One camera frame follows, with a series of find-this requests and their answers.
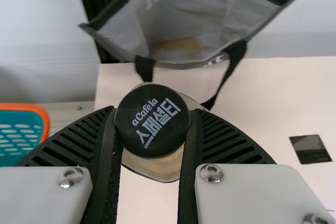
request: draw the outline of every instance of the metal screw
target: metal screw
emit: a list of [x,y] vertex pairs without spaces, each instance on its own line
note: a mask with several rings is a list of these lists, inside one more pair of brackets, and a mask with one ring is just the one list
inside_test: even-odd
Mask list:
[[309,214],[303,218],[302,223],[303,224],[332,224],[334,222],[325,220],[324,218],[318,215]]
[[69,188],[82,181],[84,172],[82,169],[73,167],[66,169],[59,175],[58,185],[63,188]]
[[201,177],[210,183],[219,183],[223,180],[224,174],[222,169],[214,164],[207,164],[200,170]]

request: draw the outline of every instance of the black rubber pad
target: black rubber pad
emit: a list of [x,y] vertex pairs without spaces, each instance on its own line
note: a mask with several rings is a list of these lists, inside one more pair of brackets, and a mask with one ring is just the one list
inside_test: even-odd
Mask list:
[[194,183],[199,165],[275,164],[255,141],[224,119],[199,109],[190,115],[178,191],[179,224],[198,224]]
[[123,148],[116,141],[115,109],[95,111],[46,139],[16,166],[82,166],[93,189],[81,224],[108,224],[117,219]]

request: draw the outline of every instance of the gray tote bag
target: gray tote bag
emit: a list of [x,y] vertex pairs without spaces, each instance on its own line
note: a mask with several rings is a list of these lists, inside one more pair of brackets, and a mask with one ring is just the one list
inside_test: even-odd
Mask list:
[[113,0],[80,27],[121,62],[135,62],[144,81],[154,65],[201,67],[229,58],[217,93],[246,53],[248,42],[294,0]]

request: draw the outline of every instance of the white wall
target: white wall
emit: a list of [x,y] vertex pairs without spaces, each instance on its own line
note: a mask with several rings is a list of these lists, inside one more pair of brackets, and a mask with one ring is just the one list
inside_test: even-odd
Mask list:
[[336,55],[336,0],[297,0],[251,42],[249,57]]
[[99,58],[80,0],[0,0],[0,102],[94,100]]

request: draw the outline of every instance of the black bag strap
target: black bag strap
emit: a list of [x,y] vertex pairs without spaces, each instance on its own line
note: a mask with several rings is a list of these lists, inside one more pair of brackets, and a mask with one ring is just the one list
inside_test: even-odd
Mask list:
[[[229,67],[227,68],[225,74],[223,75],[222,81],[219,87],[217,88],[216,93],[209,100],[201,103],[203,107],[205,107],[208,110],[211,110],[211,108],[214,106],[216,102],[220,90],[222,89],[222,86],[234,72],[239,62],[243,59],[246,50],[247,50],[247,41],[245,40],[237,41],[223,50],[223,52],[228,54],[230,61]],[[144,58],[138,55],[135,56],[135,70],[140,75],[142,80],[145,82],[152,82],[154,65],[155,60],[153,59]]]

